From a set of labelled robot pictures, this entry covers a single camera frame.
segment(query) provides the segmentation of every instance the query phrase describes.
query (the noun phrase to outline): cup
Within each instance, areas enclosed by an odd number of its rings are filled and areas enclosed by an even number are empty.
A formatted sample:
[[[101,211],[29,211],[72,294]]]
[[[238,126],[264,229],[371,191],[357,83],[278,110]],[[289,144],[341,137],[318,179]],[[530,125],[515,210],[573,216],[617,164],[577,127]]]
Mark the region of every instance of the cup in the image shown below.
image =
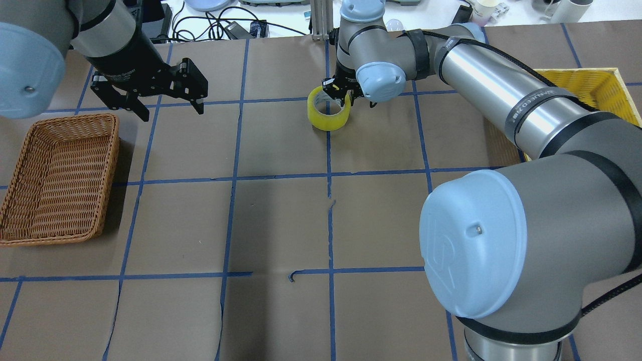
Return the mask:
[[[471,21],[479,26],[488,24],[492,12],[499,5],[499,0],[472,0],[473,16]]]
[[[578,22],[593,0],[562,0],[551,22]]]

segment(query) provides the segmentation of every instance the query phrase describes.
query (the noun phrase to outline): yellow tape roll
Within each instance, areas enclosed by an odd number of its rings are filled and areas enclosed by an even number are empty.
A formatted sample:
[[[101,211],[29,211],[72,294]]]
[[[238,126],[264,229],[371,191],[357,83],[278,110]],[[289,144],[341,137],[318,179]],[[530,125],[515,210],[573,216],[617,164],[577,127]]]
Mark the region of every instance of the yellow tape roll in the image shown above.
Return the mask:
[[[350,96],[345,96],[345,106],[341,110],[332,115],[323,114],[317,110],[317,105],[325,104],[327,101],[332,101],[341,106],[341,102],[336,99],[330,98],[324,91],[323,87],[316,87],[310,95],[308,95],[308,120],[310,123],[320,130],[331,132],[337,130],[345,125],[350,115]]]

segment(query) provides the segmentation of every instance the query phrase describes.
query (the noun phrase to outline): wicker basket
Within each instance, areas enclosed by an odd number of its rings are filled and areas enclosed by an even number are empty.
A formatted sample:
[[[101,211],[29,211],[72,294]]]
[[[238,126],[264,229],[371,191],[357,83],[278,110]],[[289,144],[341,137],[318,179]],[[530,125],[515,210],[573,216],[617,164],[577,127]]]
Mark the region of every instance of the wicker basket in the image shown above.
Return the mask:
[[[0,208],[0,246],[82,242],[99,235],[118,157],[118,118],[36,122]]]

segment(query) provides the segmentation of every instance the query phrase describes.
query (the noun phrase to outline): power adapter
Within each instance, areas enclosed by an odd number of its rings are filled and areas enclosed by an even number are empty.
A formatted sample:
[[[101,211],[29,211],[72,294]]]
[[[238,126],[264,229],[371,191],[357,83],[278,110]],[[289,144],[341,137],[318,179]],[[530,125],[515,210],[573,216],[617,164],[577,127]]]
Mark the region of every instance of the power adapter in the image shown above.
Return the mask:
[[[232,21],[228,26],[223,28],[228,38],[235,39],[253,39],[254,37],[247,32],[238,22]]]
[[[268,37],[268,23],[265,20],[254,20],[250,24],[250,35],[255,38]]]

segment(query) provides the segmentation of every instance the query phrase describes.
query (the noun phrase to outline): blue grid line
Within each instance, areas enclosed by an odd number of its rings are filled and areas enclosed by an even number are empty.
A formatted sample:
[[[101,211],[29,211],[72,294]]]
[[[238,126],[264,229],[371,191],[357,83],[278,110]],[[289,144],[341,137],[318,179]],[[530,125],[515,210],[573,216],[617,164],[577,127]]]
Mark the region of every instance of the blue grid line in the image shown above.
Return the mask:
[[[325,41],[325,77],[330,77],[330,42]],[[326,112],[330,114],[330,104],[326,104]],[[327,197],[332,198],[332,152],[330,132],[325,133],[325,159],[327,167]],[[327,253],[328,253],[328,302],[330,308],[330,360],[336,361],[336,319],[334,317],[334,247],[333,247],[333,209],[336,200],[327,212]]]
[[[6,315],[4,320],[4,326],[2,328],[2,334],[0,334],[0,349],[4,344],[4,337],[6,336],[6,331],[9,329],[9,323],[11,322],[11,316],[13,315],[13,310],[15,309],[15,304],[18,302],[18,296],[20,295],[20,289],[22,288],[22,282],[18,282],[18,285],[15,287],[15,292],[13,293],[13,300],[11,301],[11,306],[9,307],[9,312]]]
[[[504,168],[504,166],[489,166],[489,167],[459,167],[459,168],[431,168],[430,173],[442,172],[474,172],[476,170],[497,170]]]
[[[138,180],[133,182],[113,182],[112,187],[129,187],[129,186],[139,186],[141,183]]]
[[[75,112],[76,109],[52,109],[52,110],[45,110],[42,112],[43,114],[49,114],[49,113],[72,113]]]
[[[434,94],[456,94],[457,91],[454,90],[445,90],[445,91],[419,91],[417,95],[434,95]],[[414,92],[403,92],[399,96],[411,96],[414,95]],[[243,103],[275,103],[280,101],[307,101],[308,98],[305,96],[293,97],[293,98],[265,98],[265,99],[249,99],[243,100]],[[213,101],[204,101],[204,105],[221,105],[221,104],[239,104],[239,100],[213,100]],[[172,107],[191,107],[190,103],[162,103],[157,104],[147,104],[146,108],[156,109],[160,108],[172,108]],[[45,110],[43,113],[63,113],[63,112],[95,112],[95,111],[108,111],[108,107],[92,107],[92,108],[78,108],[78,109],[49,109]]]
[[[0,283],[9,282],[60,282],[60,281],[124,281],[126,279],[183,279],[183,278],[217,278],[249,277],[252,272],[201,272],[201,273],[167,273],[167,274],[103,274],[96,276],[18,276],[2,277]]]
[[[330,302],[330,359],[336,361],[336,319],[334,317],[334,246],[333,246],[333,209],[336,200],[327,212],[327,252]]]
[[[456,90],[446,90],[446,91],[414,91],[413,95],[435,95],[435,94],[457,94]]]
[[[173,49],[173,44],[169,44],[169,51],[167,54],[167,59],[166,62],[169,63],[171,60],[171,52]],[[145,158],[143,161],[143,170],[141,172],[141,180],[138,185],[138,193],[136,195],[136,203],[134,205],[134,211],[132,213],[132,223],[130,224],[129,227],[129,232],[127,234],[127,242],[125,243],[125,253],[123,255],[123,262],[121,264],[121,272],[120,272],[120,277],[118,280],[118,297],[116,299],[116,312],[114,313],[114,322],[112,324],[112,331],[111,334],[109,335],[109,339],[107,341],[107,345],[105,346],[105,352],[103,353],[103,361],[107,361],[107,356],[109,355],[109,347],[111,346],[112,342],[112,336],[114,334],[114,330],[116,327],[116,319],[118,317],[118,306],[120,304],[120,296],[121,292],[123,290],[123,276],[125,275],[125,270],[127,268],[127,261],[129,259],[129,250],[132,245],[132,237],[134,236],[134,227],[136,225],[136,217],[138,216],[138,207],[141,202],[141,196],[143,195],[143,187],[145,183],[145,172],[147,171],[147,164],[150,159],[150,153],[152,152],[152,143],[154,140],[154,132],[156,131],[156,122],[158,121],[159,117],[159,112],[160,112],[160,106],[161,106],[161,100],[162,100],[162,95],[158,97],[158,100],[156,101],[156,111],[154,113],[154,119],[152,121],[152,129],[150,129],[150,138],[147,142],[147,149],[145,151]]]
[[[448,324],[448,338],[450,339],[450,353],[453,355],[453,361],[459,361],[457,357],[457,343],[455,340],[455,329],[453,328],[453,315],[446,311],[446,323]]]
[[[243,100],[244,103],[272,103],[275,101],[304,101],[308,100],[307,96],[299,96],[296,98],[277,98],[277,99],[249,99]]]
[[[236,182],[239,169],[239,153],[241,150],[241,131],[243,130],[243,104],[245,102],[245,82],[247,79],[247,59],[250,53],[250,40],[245,40],[245,54],[243,56],[243,76],[241,77],[241,96],[239,99],[239,120],[236,128],[236,149],[234,151],[234,172],[232,174],[232,191],[230,194],[230,208],[227,216],[227,235],[225,237],[225,258],[223,261],[223,272],[227,273],[230,267],[230,248],[232,243],[232,223],[234,221],[234,201],[236,198]],[[221,334],[218,338],[215,361],[221,357],[221,344],[223,340],[223,315],[225,315],[225,295],[227,294],[227,275],[221,280]]]
[[[486,44],[490,44],[490,40],[488,39],[488,33],[486,32],[486,29],[483,26],[481,27],[481,32],[483,33],[484,42]]]
[[[568,30],[566,29],[566,25],[560,24],[562,26],[562,30],[564,31],[564,36],[566,37],[566,41],[568,42],[569,48],[571,48],[571,52],[573,53],[573,58],[575,59],[575,64],[577,64],[577,67],[582,67],[582,63],[580,62],[580,58],[577,56],[577,52],[575,51],[575,47],[573,46],[573,42],[571,41],[571,37],[568,35]]]
[[[426,140],[424,139],[424,125],[421,121],[421,110],[419,108],[419,95],[417,95],[417,82],[412,81],[412,92],[415,100],[415,115],[417,117],[417,129],[419,130],[419,143],[421,145],[421,156],[424,158],[424,172],[426,172],[426,182],[428,193],[433,191],[433,182],[430,179],[430,165],[428,164],[428,153],[426,151]]]
[[[403,267],[358,267],[346,269],[332,269],[332,272],[350,274],[350,273],[395,273],[395,272],[424,272],[423,266],[403,266]],[[288,279],[294,282],[294,276],[298,274],[329,274],[330,269],[305,269],[292,272]]]
[[[186,178],[186,179],[156,179],[146,180],[145,184],[174,184],[174,183],[203,183],[203,182],[228,182],[234,179],[233,177],[221,178]]]
[[[480,166],[480,167],[454,167],[454,168],[430,168],[430,173],[446,172],[474,172],[476,170],[497,170],[504,166]],[[220,177],[220,178],[183,178],[183,179],[153,179],[144,180],[144,184],[174,184],[174,183],[199,183],[199,182],[229,182],[229,181],[265,181],[270,179],[299,179],[299,178],[326,178],[331,177],[351,177],[361,175],[390,175],[390,174],[418,174],[425,173],[423,169],[402,169],[402,170],[365,170],[359,172],[331,172],[331,173],[300,173],[300,174],[275,174],[275,175],[245,175],[240,177]],[[141,182],[119,182],[113,183],[113,186],[137,186]],[[0,189],[6,189],[7,186],[0,186]]]
[[[325,77],[330,77],[330,43],[325,41]],[[325,105],[325,113],[330,114],[330,103]],[[325,167],[327,170],[327,197],[332,198],[332,153],[331,153],[331,135],[325,133]]]
[[[85,99],[85,93],[87,92],[87,86],[89,85],[89,80],[91,80],[91,74],[94,72],[94,66],[89,67],[89,74],[87,74],[87,79],[85,79],[85,85],[82,88],[80,93],[80,99],[78,99],[78,104],[76,105],[76,110],[74,114],[78,115],[80,112],[80,105],[82,104],[83,99]]]
[[[356,267],[333,269],[337,274],[353,273],[394,273],[394,272],[423,272],[423,266],[401,267]],[[304,269],[292,272],[288,279],[293,281],[299,274],[328,274],[330,269]],[[102,274],[95,276],[18,276],[0,277],[0,283],[14,282],[61,282],[61,281],[124,281],[128,279],[184,279],[184,278],[218,278],[218,277],[249,277],[253,272],[201,272],[201,273],[169,273],[169,274]]]
[[[582,361],[580,359],[580,353],[577,352],[577,345],[575,344],[575,337],[573,337],[573,335],[570,335],[568,337],[568,342],[571,344],[571,350],[573,352],[573,361]]]
[[[349,177],[351,175],[385,175],[385,174],[414,174],[425,173],[423,169],[406,169],[406,170],[366,170],[361,172],[334,172],[333,177]]]
[[[424,272],[423,266],[405,267],[362,267],[353,269],[334,269],[334,273],[388,273],[388,272]]]
[[[277,175],[246,175],[236,177],[239,181],[263,181],[266,179],[290,179],[290,178],[322,178],[327,173],[303,173],[303,174],[277,174]]]

